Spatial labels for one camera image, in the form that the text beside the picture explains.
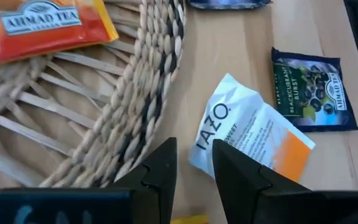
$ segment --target white tea packet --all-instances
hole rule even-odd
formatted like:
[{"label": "white tea packet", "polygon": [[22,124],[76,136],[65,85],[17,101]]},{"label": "white tea packet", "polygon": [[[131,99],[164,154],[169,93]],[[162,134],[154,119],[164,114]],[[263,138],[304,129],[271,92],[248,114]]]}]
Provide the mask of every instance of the white tea packet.
[{"label": "white tea packet", "polygon": [[315,143],[296,129],[259,93],[230,74],[206,106],[190,163],[214,177],[213,139],[222,139],[257,162],[298,182]]}]

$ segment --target woven straw mat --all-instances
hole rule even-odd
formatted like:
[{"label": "woven straw mat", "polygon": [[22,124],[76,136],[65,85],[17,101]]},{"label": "woven straw mat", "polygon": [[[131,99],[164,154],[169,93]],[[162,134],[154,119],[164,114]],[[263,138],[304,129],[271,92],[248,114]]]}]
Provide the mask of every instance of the woven straw mat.
[{"label": "woven straw mat", "polygon": [[147,153],[178,74],[183,0],[105,3],[119,40],[0,67],[0,187],[105,187]]}]

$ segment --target ahmad tea packet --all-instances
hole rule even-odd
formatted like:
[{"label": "ahmad tea packet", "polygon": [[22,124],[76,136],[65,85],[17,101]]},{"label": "ahmad tea packet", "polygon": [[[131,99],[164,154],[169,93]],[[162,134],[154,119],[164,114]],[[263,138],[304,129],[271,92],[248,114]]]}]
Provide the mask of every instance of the ahmad tea packet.
[{"label": "ahmad tea packet", "polygon": [[116,38],[103,0],[0,0],[0,63]]},{"label": "ahmad tea packet", "polygon": [[222,139],[255,161],[298,182],[315,144],[261,95],[226,74],[206,105],[190,163],[214,177],[212,146]]},{"label": "ahmad tea packet", "polygon": [[278,111],[299,130],[357,130],[339,58],[272,49]]}]

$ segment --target tazo logo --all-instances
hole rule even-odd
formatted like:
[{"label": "tazo logo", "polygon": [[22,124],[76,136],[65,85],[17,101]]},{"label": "tazo logo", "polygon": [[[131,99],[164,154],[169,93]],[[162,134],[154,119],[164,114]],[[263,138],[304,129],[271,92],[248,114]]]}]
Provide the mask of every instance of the tazo logo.
[{"label": "tazo logo", "polygon": [[8,35],[82,25],[75,6],[59,6],[50,1],[28,1],[18,11],[1,13]]},{"label": "tazo logo", "polygon": [[345,91],[336,73],[328,73],[329,81],[326,84],[326,92],[328,96],[335,102],[335,110],[344,111],[346,110]]},{"label": "tazo logo", "polygon": [[204,124],[209,125],[209,127],[212,127],[212,131],[205,131],[205,130],[201,130],[200,131],[200,136],[201,138],[198,140],[196,146],[206,150],[206,147],[203,145],[207,145],[209,146],[209,137],[214,136],[216,134],[216,132],[219,130],[219,128],[221,127],[222,123],[218,123],[218,125],[215,125],[215,121],[216,120],[223,120],[224,118],[227,118],[227,116],[229,115],[229,111],[230,109],[227,108],[227,106],[223,103],[218,103],[217,105],[214,106],[213,108],[213,118],[211,117],[211,115],[208,115],[205,120],[204,120]]}]

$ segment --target orange tea packet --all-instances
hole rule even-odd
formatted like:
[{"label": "orange tea packet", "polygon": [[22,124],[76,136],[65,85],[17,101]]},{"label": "orange tea packet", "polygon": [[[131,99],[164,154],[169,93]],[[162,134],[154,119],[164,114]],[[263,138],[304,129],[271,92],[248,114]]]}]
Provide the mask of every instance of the orange tea packet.
[{"label": "orange tea packet", "polygon": [[117,38],[103,0],[0,0],[0,63]]}]

